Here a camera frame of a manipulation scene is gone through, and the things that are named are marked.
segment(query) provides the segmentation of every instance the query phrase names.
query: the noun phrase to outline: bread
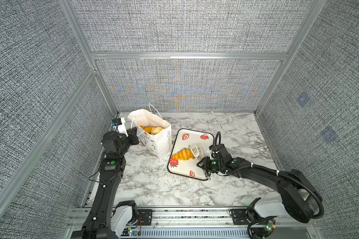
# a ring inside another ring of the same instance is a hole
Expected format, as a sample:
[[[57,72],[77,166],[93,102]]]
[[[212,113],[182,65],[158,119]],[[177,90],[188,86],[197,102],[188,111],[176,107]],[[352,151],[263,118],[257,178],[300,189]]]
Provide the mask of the bread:
[[[161,130],[163,130],[162,127],[155,127],[155,128],[152,129],[152,132],[151,132],[150,134],[156,135],[156,134],[158,134],[159,132],[161,132]]]
[[[194,158],[194,155],[191,153],[190,149],[184,148],[180,152],[173,155],[174,160],[189,160]]]
[[[147,133],[151,133],[153,128],[154,128],[153,126],[149,126],[149,127],[146,127],[144,129],[144,131],[147,132]]]

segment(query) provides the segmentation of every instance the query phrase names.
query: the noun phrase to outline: robotic arm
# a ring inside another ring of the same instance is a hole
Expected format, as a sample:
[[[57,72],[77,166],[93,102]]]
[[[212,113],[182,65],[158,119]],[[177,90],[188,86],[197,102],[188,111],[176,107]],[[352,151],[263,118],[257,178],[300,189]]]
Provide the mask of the robotic arm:
[[[118,127],[122,124],[121,119],[113,119],[113,124]],[[109,131],[104,134],[102,145],[105,152],[101,155],[96,197],[81,231],[73,232],[71,239],[118,239],[127,224],[137,222],[134,201],[120,202],[112,212],[115,193],[124,174],[124,155],[131,145],[139,144],[136,127],[126,132]]]
[[[253,180],[280,194],[275,198],[256,198],[247,208],[244,219],[250,221],[248,233],[251,238],[254,237],[251,234],[250,225],[258,222],[269,223],[276,216],[290,215],[303,223],[308,223],[311,218],[323,216],[324,208],[321,195],[300,171],[296,169],[290,172],[273,170],[255,165],[240,157],[232,158],[220,141],[221,134],[218,132],[214,144],[209,147],[212,151],[212,157],[204,157],[197,163],[197,166],[204,170],[207,177],[210,177],[212,173],[221,172],[225,174],[224,176],[232,175]],[[263,234],[254,229],[253,231],[259,237],[266,237],[266,233]]]

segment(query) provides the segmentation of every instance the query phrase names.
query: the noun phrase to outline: blue square mark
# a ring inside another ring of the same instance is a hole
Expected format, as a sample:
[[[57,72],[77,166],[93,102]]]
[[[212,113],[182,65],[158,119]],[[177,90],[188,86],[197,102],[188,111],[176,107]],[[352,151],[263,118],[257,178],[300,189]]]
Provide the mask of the blue square mark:
[[[310,97],[307,95],[307,92],[302,92],[301,95],[297,98],[297,101],[301,108],[304,108],[307,105],[307,102],[310,100]]]
[[[338,135],[331,126],[325,127],[324,130],[321,131],[321,136],[326,144],[331,144],[338,138]]]

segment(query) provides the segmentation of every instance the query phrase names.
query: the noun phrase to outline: bag handle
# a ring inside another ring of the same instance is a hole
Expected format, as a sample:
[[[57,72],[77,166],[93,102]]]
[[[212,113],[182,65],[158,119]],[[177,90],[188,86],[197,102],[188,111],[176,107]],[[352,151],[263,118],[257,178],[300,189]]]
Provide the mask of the bag handle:
[[[137,116],[134,116],[134,118],[132,119],[132,123],[130,124],[130,128],[133,128],[132,126],[133,126],[133,121],[134,121],[134,119],[135,119],[135,126],[137,126]]]
[[[158,112],[158,110],[151,103],[149,103],[149,110],[150,110],[150,112],[152,113],[153,116],[155,114],[153,114],[152,109],[150,108],[150,106],[152,106],[157,111],[157,113],[160,115],[160,117],[162,119],[162,126],[163,126],[163,118],[162,118],[161,114]]]

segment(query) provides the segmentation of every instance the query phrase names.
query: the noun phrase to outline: white spatula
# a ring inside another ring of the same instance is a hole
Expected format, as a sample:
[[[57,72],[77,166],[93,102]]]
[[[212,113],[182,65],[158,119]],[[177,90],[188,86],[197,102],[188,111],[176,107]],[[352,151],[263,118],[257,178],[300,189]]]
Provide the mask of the white spatula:
[[[198,148],[197,145],[193,145],[193,147],[190,149],[191,153],[193,154],[193,156],[195,158],[197,158],[197,161],[201,161],[201,159],[203,159],[203,153],[202,153],[202,149]]]

